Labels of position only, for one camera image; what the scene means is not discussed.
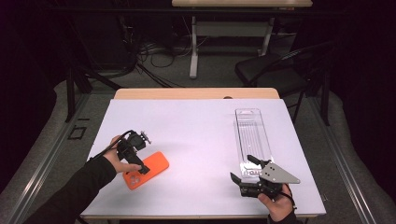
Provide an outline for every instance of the hand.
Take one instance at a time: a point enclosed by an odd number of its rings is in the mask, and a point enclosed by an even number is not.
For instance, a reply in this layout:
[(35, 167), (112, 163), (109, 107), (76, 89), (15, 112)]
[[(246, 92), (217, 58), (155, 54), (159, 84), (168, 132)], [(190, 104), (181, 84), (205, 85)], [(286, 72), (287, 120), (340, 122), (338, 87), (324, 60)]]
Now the hand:
[[(282, 191), (291, 197), (290, 189), (286, 184), (282, 186)], [(293, 210), (291, 200), (281, 194), (271, 200), (267, 195), (261, 193), (258, 199), (268, 208), (271, 219), (275, 222), (281, 221)]]
[[(111, 144), (114, 143), (120, 136), (115, 136), (113, 139), (111, 139)], [(124, 163), (119, 160), (119, 156), (117, 155), (117, 144), (113, 146), (112, 149), (110, 149), (108, 152), (103, 155), (108, 161), (111, 162), (111, 164), (114, 166), (114, 169), (116, 169), (117, 173), (121, 172), (133, 172), (133, 171), (138, 171), (142, 169), (141, 165), (137, 164), (129, 164), (129, 163)]]

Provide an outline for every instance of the person's right hand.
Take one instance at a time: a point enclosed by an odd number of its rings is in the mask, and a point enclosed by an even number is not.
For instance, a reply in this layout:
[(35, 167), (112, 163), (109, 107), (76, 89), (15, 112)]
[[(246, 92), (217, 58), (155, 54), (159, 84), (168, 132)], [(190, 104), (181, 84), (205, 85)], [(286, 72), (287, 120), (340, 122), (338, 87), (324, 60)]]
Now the person's right hand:
[[(286, 184), (282, 186), (282, 192), (291, 197), (290, 189)], [(274, 200), (271, 200), (267, 195), (261, 193), (258, 199), (268, 208), (271, 219), (275, 222), (283, 220), (293, 211), (291, 200), (281, 194), (276, 196)]]

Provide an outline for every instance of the black mechanical device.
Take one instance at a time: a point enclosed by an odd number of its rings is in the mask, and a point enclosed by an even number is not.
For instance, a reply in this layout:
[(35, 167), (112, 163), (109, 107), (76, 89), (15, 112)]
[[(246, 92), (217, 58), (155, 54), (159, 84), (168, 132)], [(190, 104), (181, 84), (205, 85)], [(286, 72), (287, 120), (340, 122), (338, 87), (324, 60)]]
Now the black mechanical device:
[(263, 161), (252, 155), (247, 155), (247, 159), (262, 168), (259, 174), (259, 181), (256, 183), (244, 183), (241, 178), (233, 173), (231, 180), (239, 186), (243, 197), (257, 198), (260, 193), (266, 194), (274, 199), (281, 191), (283, 184), (299, 184), (300, 180), (294, 175), (276, 165), (271, 161)]
[(115, 149), (114, 146), (117, 144), (117, 155), (119, 156), (120, 161), (125, 159), (128, 163), (138, 164), (142, 166), (142, 169), (139, 170), (139, 173), (145, 175), (149, 172), (149, 168), (137, 157), (137, 151), (146, 147), (146, 142), (151, 144), (149, 138), (146, 136), (144, 132), (140, 132), (140, 134), (135, 131), (128, 131), (117, 138), (110, 146), (105, 148), (102, 152), (90, 158), (91, 160), (95, 160), (98, 157), (105, 155), (111, 149)]

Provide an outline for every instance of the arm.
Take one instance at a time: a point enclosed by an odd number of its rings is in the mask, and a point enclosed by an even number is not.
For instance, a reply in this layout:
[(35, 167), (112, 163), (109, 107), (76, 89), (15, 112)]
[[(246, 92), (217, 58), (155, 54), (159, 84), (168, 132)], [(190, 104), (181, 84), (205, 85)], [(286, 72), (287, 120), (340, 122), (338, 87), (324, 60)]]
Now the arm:
[(140, 168), (139, 165), (120, 162), (116, 150), (109, 150), (103, 157), (87, 162), (24, 223), (75, 223), (76, 217), (117, 173)]
[(270, 211), (268, 217), (269, 223), (271, 224), (300, 224), (303, 223), (297, 220), (294, 214), (294, 202), (291, 198), (291, 191), (289, 186), (283, 185), (282, 192), (289, 195), (278, 195), (274, 200), (271, 200), (265, 194), (259, 194), (258, 199), (262, 202)]

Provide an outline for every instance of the person's left hand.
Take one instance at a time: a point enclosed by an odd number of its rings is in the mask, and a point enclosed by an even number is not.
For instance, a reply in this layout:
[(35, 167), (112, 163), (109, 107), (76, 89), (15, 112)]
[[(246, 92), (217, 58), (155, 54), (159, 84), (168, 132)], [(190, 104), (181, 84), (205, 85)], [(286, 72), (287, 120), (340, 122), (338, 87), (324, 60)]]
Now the person's left hand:
[[(113, 139), (111, 139), (111, 144), (114, 143), (120, 136), (115, 136)], [(110, 149), (108, 152), (103, 155), (108, 161), (111, 162), (111, 164), (114, 166), (114, 169), (116, 169), (117, 173), (121, 172), (133, 172), (133, 171), (138, 171), (142, 169), (141, 165), (137, 164), (129, 164), (129, 163), (124, 163), (119, 160), (119, 156), (117, 155), (117, 144), (113, 146), (113, 149)]]

